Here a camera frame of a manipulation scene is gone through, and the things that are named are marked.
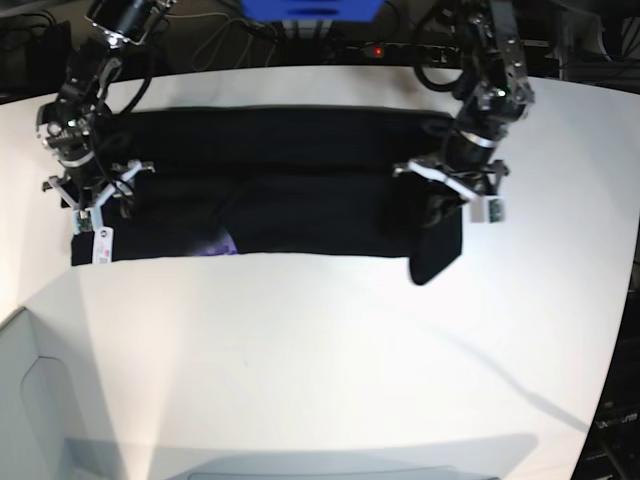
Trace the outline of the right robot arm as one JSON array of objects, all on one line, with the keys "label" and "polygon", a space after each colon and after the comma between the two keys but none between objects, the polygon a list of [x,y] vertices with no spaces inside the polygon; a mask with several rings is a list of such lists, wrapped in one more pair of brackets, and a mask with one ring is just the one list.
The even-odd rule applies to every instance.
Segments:
[{"label": "right robot arm", "polygon": [[130,202],[135,173],[116,177],[99,159],[96,124],[112,114],[106,100],[109,87],[123,69],[123,52],[150,40],[160,22],[174,7],[173,1],[94,1],[86,14],[98,34],[69,56],[65,80],[53,102],[40,107],[37,137],[64,169],[44,190],[55,190],[80,224],[93,228],[101,206],[117,193]]}]

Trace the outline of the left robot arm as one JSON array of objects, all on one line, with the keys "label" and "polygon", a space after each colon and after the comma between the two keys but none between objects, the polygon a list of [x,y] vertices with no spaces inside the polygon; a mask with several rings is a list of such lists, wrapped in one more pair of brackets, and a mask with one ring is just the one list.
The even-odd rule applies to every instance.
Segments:
[{"label": "left robot arm", "polygon": [[449,92],[462,106],[437,152],[398,164],[394,173],[417,175],[434,187],[425,227],[464,206],[470,208],[475,223],[501,223],[506,208],[500,186],[510,170],[494,154],[509,127],[524,118],[535,102],[514,7],[509,1],[438,1],[417,22],[411,35],[413,49],[431,22],[449,28],[461,73],[449,83],[434,83],[415,56],[414,74],[427,89]]}]

